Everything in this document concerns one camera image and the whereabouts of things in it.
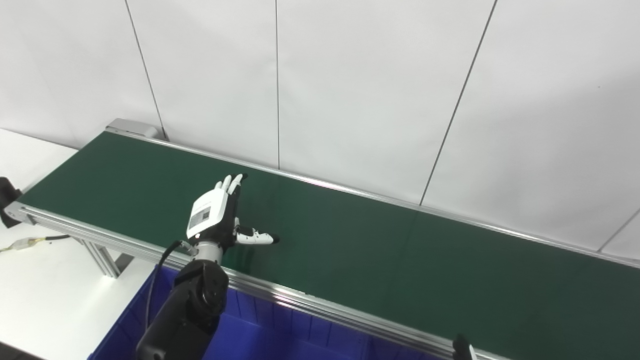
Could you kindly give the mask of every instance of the metal support leg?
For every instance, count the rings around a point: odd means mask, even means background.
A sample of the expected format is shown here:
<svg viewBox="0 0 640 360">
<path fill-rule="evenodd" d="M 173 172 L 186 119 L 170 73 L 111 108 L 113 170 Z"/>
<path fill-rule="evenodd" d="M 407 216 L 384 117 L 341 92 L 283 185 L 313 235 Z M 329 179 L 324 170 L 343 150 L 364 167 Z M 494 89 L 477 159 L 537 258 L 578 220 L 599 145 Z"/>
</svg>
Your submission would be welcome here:
<svg viewBox="0 0 640 360">
<path fill-rule="evenodd" d="M 94 244 L 90 241 L 84 241 L 80 238 L 75 238 L 79 243 L 84 245 L 91 257 L 98 264 L 98 267 L 102 273 L 106 276 L 117 278 L 122 273 L 122 269 L 118 267 L 115 261 L 109 255 L 107 248 L 101 245 Z"/>
</svg>

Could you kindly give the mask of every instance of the green conveyor belt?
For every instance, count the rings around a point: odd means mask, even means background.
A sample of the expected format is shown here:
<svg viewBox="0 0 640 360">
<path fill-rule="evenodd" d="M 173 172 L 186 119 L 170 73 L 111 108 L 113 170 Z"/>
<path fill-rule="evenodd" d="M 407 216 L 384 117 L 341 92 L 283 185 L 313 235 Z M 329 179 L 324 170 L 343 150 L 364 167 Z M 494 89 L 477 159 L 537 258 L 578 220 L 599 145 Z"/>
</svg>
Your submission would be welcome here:
<svg viewBox="0 0 640 360">
<path fill-rule="evenodd" d="M 207 156 L 102 133 L 20 201 L 165 247 L 239 172 L 242 223 L 282 241 L 229 268 L 514 360 L 640 358 L 638 269 Z"/>
</svg>

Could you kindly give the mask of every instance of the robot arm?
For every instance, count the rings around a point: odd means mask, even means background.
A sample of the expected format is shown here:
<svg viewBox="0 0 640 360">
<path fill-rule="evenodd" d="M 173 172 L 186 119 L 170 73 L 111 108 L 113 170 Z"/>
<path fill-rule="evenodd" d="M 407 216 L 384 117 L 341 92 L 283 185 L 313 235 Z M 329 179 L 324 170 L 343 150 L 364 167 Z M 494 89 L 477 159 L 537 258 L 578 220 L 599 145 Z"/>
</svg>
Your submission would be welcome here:
<svg viewBox="0 0 640 360">
<path fill-rule="evenodd" d="M 193 203 L 187 226 L 191 262 L 176 276 L 167 301 L 140 339 L 138 360 L 201 360 L 225 310 L 229 279 L 220 267 L 222 256 L 236 243 L 279 241 L 240 226 L 237 201 L 246 178 L 229 175 Z"/>
</svg>

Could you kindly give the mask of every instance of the white wall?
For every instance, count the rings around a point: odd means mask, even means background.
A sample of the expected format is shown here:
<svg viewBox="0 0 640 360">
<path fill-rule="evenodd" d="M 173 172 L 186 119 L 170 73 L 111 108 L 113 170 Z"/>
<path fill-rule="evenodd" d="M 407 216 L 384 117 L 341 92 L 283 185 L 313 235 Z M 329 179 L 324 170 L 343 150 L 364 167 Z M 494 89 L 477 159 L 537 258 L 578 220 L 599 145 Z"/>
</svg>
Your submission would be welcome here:
<svg viewBox="0 0 640 360">
<path fill-rule="evenodd" d="M 159 126 L 125 3 L 0 0 L 0 127 L 80 147 L 117 117 Z"/>
<path fill-rule="evenodd" d="M 275 2 L 129 6 L 169 139 L 277 167 Z"/>
<path fill-rule="evenodd" d="M 124 0 L 0 0 L 0 127 L 78 147 L 134 119 L 419 204 L 493 1 L 128 5 L 144 63 Z M 638 220 L 618 231 L 640 208 L 639 10 L 497 2 L 422 205 L 640 258 Z"/>
<path fill-rule="evenodd" d="M 281 168 L 420 202 L 492 3 L 279 1 Z"/>
<path fill-rule="evenodd" d="M 499 1 L 424 204 L 599 249 L 640 208 L 638 13 Z"/>
</svg>

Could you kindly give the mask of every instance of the blue plastic bin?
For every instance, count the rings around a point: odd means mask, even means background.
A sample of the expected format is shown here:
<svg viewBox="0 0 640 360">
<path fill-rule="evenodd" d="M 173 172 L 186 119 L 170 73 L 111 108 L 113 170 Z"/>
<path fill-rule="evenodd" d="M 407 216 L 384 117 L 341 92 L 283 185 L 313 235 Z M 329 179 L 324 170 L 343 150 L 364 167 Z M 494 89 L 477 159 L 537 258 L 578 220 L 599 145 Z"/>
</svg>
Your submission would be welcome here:
<svg viewBox="0 0 640 360">
<path fill-rule="evenodd" d="M 154 316 L 177 271 L 162 268 L 154 285 Z M 89 360 L 135 360 L 144 333 L 150 278 Z M 229 289 L 227 308 L 204 360 L 437 360 L 362 332 Z"/>
</svg>

